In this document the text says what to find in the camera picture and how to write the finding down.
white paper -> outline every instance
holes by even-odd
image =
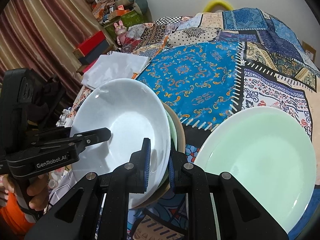
[[[83,75],[82,84],[91,89],[118,78],[132,78],[141,73],[149,61],[148,57],[113,52],[101,55],[96,63]]]

